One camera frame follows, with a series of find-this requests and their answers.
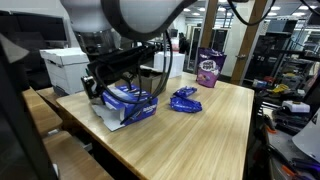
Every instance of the monitor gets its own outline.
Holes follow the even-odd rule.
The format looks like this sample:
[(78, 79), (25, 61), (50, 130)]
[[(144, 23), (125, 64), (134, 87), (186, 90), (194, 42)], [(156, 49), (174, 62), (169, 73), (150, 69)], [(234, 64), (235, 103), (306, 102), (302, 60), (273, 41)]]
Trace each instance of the monitor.
[(10, 15), (8, 12), (0, 11), (0, 33), (6, 36), (8, 33), (20, 31), (18, 19), (15, 16)]
[(46, 43), (39, 32), (14, 32), (7, 38), (14, 44), (29, 51), (21, 62), (28, 73), (37, 73), (46, 70), (45, 62), (40, 56), (40, 49), (47, 49)]
[(17, 17), (21, 32), (40, 32), (45, 41), (67, 41), (62, 17), (12, 12)]
[(9, 16), (10, 12), (0, 10), (0, 16)]
[(58, 177), (0, 42), (0, 179)]
[(170, 37), (178, 37), (178, 29), (170, 29)]

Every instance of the purple package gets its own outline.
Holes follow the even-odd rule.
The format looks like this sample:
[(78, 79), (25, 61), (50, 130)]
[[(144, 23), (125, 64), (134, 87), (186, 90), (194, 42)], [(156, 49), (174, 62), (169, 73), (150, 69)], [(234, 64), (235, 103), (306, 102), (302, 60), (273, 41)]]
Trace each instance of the purple package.
[(200, 47), (198, 49), (198, 84), (213, 88), (218, 80), (226, 57), (222, 52)]

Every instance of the ceiling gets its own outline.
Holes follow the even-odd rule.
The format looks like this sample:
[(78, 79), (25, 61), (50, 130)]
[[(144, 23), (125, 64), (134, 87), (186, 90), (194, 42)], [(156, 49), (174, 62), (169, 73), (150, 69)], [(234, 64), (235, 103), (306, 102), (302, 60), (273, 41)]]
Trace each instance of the ceiling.
[[(319, 6), (320, 4), (317, 2), (317, 0), (305, 0), (310, 6)], [(299, 10), (299, 7), (302, 5), (300, 0), (276, 0), (276, 3), (274, 6), (280, 7), (280, 10), (272, 10), (271, 12), (276, 13), (276, 16), (268, 16), (268, 19), (276, 18), (277, 16), (288, 16), (292, 15), (293, 13), (304, 13), (304, 15), (299, 16), (299, 18), (306, 18), (310, 14), (309, 10)], [(186, 16), (186, 18), (191, 19), (202, 19), (205, 12), (199, 11), (199, 8), (205, 8), (206, 6), (206, 0), (198, 0), (194, 4), (192, 4), (188, 9), (190, 9), (190, 12), (183, 12), (183, 14)], [(227, 2), (221, 2), (219, 0), (219, 6), (225, 7), (226, 9), (229, 9), (229, 4)], [(232, 11), (228, 11), (229, 14), (227, 18), (232, 17)], [(224, 19), (225, 13), (218, 11), (217, 13), (217, 19)]]

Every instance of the wooden table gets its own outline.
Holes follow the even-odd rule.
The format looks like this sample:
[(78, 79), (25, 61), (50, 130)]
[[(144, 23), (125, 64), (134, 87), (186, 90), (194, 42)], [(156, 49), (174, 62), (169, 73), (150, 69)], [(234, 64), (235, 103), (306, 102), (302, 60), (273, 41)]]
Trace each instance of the wooden table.
[(22, 94), (41, 136), (61, 126), (61, 118), (32, 88), (23, 91)]
[(53, 106), (55, 110), (59, 108), (59, 105), (57, 103), (57, 99), (60, 98), (54, 91), (53, 88), (46, 88), (46, 89), (41, 89), (38, 90), (37, 93), (49, 103), (49, 105)]
[[(94, 113), (85, 93), (57, 102), (140, 178), (242, 179), (254, 92), (223, 82), (206, 88), (195, 79), (186, 73), (170, 79), (156, 115), (115, 132)], [(190, 98), (202, 103), (202, 112), (170, 109), (172, 93), (184, 86), (198, 88)]]
[(113, 179), (69, 133), (61, 131), (43, 141), (52, 163), (58, 165), (60, 180)]

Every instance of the ceiling light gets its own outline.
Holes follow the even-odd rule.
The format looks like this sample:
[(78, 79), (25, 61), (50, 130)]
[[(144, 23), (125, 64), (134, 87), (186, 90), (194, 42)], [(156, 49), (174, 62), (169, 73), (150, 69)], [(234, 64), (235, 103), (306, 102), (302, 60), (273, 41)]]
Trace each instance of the ceiling light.
[(307, 6), (300, 6), (300, 10), (308, 10), (309, 8)]
[(271, 8), (271, 10), (273, 10), (273, 11), (278, 11), (278, 10), (280, 10), (281, 9), (281, 7), (279, 7), (279, 6), (273, 6), (272, 8)]
[(293, 15), (293, 16), (303, 16), (303, 15), (305, 15), (305, 14), (306, 14), (306, 13), (299, 13), (299, 12), (298, 12), (298, 13), (293, 13), (292, 15)]
[(218, 8), (218, 11), (226, 11), (226, 8)]
[(274, 13), (274, 12), (271, 12), (271, 13), (268, 13), (268, 16), (276, 16), (277, 13)]

